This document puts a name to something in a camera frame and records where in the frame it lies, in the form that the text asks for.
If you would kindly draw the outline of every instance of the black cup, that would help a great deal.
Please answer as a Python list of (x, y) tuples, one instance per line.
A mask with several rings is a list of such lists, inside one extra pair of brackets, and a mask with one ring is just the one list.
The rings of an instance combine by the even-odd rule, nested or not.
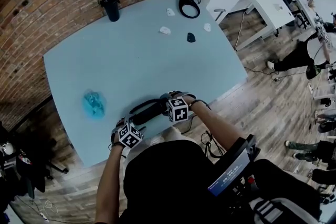
[(111, 22), (116, 22), (120, 18), (118, 3), (120, 3), (119, 0), (101, 0), (100, 2)]

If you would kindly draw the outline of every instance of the light blue tabletop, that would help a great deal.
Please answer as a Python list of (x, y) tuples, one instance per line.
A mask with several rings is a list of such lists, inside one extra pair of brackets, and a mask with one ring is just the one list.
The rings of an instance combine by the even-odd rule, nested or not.
[[(105, 16), (44, 55), (47, 77), (65, 130), (85, 166), (108, 158), (111, 130), (131, 108), (172, 90), (189, 91), (211, 102), (247, 75), (231, 44), (200, 4), (196, 19), (183, 17), (179, 0), (145, 0)], [(168, 16), (172, 8), (175, 16)], [(203, 29), (211, 24), (211, 32)], [(168, 27), (171, 35), (159, 32)], [(187, 42), (187, 34), (196, 42)], [(106, 100), (103, 119), (82, 107), (88, 90)], [(145, 138), (171, 126), (158, 116), (145, 124)]]

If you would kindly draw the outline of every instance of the crumpled blue plastic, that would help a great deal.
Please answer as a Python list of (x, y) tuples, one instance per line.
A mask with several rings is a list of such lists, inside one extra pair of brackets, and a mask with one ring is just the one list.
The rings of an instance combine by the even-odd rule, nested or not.
[(83, 97), (83, 107), (86, 113), (93, 119), (101, 119), (105, 115), (103, 97), (93, 91), (89, 91)]

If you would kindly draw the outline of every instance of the device screen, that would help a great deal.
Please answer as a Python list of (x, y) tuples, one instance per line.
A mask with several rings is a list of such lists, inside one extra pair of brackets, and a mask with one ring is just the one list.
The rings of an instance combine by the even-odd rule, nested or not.
[(250, 159), (247, 155), (246, 149), (236, 158), (236, 160), (230, 165), (230, 167), (222, 173), (222, 175), (216, 179), (215, 182), (208, 187), (208, 190), (218, 196), (224, 189), (226, 189), (232, 181), (245, 169), (249, 164)]

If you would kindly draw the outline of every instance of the shoe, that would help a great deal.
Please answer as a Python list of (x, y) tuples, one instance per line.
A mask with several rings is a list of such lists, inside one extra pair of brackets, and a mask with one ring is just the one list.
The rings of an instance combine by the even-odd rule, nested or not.
[(274, 70), (274, 63), (273, 63), (273, 62), (267, 61), (267, 62), (266, 62), (266, 66), (267, 66), (269, 69)]
[(164, 142), (164, 138), (161, 135), (156, 135), (153, 138), (150, 139), (149, 145), (154, 146), (156, 144), (160, 144)]

